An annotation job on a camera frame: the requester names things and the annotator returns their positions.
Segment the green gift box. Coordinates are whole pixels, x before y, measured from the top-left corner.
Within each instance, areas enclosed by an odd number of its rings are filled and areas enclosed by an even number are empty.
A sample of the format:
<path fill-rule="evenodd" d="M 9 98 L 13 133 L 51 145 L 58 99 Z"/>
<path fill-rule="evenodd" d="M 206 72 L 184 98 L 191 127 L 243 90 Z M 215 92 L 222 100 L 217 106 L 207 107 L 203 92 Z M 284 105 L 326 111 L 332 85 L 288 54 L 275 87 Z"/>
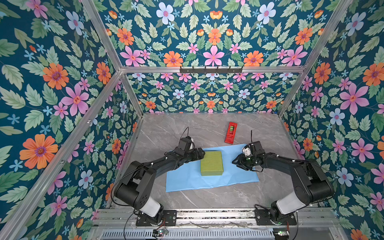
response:
<path fill-rule="evenodd" d="M 201 160 L 202 176 L 221 176 L 224 172 L 223 157 L 220 151 L 207 151 Z"/>

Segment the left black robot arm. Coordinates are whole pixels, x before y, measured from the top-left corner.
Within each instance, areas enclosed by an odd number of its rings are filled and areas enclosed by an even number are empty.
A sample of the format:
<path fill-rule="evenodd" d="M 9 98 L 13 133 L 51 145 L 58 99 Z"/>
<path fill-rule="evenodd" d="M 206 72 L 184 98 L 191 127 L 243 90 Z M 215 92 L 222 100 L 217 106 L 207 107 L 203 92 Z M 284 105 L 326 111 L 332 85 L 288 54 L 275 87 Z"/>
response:
<path fill-rule="evenodd" d="M 205 151 L 195 147 L 191 137 L 183 137 L 174 150 L 166 152 L 157 160 L 147 163 L 131 162 L 120 182 L 115 184 L 114 196 L 135 210 L 140 210 L 150 200 L 157 177 L 184 164 L 202 160 L 204 156 Z"/>

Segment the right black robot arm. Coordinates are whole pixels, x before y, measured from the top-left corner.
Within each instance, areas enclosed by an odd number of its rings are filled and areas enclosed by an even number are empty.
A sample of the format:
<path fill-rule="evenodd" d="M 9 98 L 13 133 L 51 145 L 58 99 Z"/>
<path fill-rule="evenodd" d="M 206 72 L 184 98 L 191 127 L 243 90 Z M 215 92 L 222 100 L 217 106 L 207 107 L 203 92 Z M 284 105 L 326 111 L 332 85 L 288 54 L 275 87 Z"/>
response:
<path fill-rule="evenodd" d="M 335 190 L 320 165 L 314 161 L 283 157 L 267 153 L 260 142 L 243 147 L 232 164 L 245 171 L 256 167 L 272 169 L 291 177 L 293 192 L 271 204 L 270 216 L 274 219 L 287 217 L 313 203 L 322 202 L 335 194 Z"/>

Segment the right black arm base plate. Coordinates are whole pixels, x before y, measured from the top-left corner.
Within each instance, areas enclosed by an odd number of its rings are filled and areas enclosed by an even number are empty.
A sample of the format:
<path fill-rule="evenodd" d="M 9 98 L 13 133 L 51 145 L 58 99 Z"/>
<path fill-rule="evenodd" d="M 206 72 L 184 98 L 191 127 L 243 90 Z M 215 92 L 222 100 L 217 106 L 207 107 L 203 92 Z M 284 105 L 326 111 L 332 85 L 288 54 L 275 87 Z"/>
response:
<path fill-rule="evenodd" d="M 296 226 L 298 224 L 295 214 L 281 214 L 278 210 L 255 209 L 255 219 L 259 226 Z"/>

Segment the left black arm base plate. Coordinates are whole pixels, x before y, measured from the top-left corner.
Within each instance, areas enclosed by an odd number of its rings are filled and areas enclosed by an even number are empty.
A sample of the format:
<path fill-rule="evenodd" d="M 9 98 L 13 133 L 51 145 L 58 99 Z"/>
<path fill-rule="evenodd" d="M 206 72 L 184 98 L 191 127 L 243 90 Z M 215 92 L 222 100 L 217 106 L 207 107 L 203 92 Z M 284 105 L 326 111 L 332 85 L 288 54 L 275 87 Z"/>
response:
<path fill-rule="evenodd" d="M 136 220 L 137 227 L 174 227 L 177 221 L 176 210 L 160 210 L 155 217 L 150 217 L 149 215 L 139 211 Z"/>

